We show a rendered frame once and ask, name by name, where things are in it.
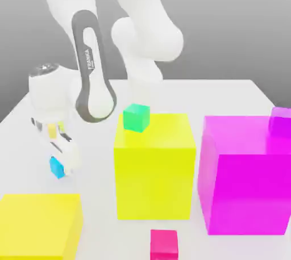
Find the small cyan cube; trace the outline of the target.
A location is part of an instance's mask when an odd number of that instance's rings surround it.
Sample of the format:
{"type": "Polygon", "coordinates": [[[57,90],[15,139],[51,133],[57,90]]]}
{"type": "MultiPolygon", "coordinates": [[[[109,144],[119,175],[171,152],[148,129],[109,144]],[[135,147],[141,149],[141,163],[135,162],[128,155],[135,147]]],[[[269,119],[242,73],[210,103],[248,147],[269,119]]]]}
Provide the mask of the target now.
{"type": "Polygon", "coordinates": [[[50,158],[49,165],[56,178],[60,179],[65,176],[64,166],[54,156],[50,158]]]}

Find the large lime yellow box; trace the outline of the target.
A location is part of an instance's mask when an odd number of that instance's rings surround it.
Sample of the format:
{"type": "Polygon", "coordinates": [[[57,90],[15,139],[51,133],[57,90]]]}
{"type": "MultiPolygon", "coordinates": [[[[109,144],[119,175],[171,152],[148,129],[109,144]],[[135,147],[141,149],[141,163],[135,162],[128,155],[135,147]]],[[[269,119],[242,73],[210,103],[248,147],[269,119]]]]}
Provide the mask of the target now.
{"type": "Polygon", "coordinates": [[[151,114],[142,132],[123,128],[114,140],[117,218],[188,220],[196,144],[187,114],[151,114]]]}

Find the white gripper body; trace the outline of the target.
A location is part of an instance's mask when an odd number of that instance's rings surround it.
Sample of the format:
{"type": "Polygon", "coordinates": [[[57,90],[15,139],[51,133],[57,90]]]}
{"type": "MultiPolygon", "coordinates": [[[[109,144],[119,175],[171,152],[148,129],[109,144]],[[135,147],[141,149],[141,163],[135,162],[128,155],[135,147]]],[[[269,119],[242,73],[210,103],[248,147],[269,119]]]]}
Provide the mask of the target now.
{"type": "Polygon", "coordinates": [[[72,175],[80,167],[78,146],[69,136],[49,140],[52,156],[62,164],[65,175],[72,175]]]}

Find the large magenta box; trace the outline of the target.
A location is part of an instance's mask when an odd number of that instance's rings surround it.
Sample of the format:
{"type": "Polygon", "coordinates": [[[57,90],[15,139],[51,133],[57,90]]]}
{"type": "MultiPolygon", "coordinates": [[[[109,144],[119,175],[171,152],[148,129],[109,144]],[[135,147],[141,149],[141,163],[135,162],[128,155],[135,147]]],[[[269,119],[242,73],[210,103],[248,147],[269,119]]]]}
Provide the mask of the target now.
{"type": "Polygon", "coordinates": [[[198,195],[209,235],[283,235],[291,217],[291,129],[267,116],[206,116],[198,195]]]}

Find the small green cube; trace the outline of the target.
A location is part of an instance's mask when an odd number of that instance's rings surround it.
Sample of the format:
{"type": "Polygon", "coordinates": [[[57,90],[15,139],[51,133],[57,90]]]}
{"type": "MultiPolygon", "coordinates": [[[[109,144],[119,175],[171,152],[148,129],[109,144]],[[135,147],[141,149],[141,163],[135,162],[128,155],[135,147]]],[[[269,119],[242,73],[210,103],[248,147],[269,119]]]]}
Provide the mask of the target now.
{"type": "Polygon", "coordinates": [[[131,104],[123,111],[123,128],[142,133],[150,123],[150,107],[131,104]]]}

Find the large golden yellow box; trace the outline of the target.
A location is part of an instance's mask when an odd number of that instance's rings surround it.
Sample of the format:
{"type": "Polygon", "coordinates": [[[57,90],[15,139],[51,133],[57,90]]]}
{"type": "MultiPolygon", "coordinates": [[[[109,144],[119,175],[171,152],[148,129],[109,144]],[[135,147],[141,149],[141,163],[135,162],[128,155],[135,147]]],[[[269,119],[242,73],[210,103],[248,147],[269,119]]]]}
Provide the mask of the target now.
{"type": "Polygon", "coordinates": [[[79,194],[5,194],[0,260],[76,260],[82,226],[79,194]]]}

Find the small purple cube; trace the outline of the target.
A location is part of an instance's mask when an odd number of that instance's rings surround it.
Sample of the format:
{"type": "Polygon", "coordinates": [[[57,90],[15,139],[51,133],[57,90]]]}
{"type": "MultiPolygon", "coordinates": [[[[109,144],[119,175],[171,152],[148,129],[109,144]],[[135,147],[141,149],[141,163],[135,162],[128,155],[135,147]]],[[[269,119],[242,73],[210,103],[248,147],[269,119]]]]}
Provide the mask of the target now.
{"type": "Polygon", "coordinates": [[[291,139],[291,108],[273,107],[268,129],[272,136],[291,139]]]}

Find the small pink cube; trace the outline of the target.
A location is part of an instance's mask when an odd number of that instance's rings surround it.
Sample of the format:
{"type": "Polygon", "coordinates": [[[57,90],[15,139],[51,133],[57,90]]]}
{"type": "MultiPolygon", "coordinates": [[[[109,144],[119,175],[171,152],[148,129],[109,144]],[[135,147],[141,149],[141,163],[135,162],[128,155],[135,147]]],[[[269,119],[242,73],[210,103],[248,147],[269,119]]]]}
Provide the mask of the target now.
{"type": "Polygon", "coordinates": [[[178,260],[176,230],[151,229],[150,260],[178,260]]]}

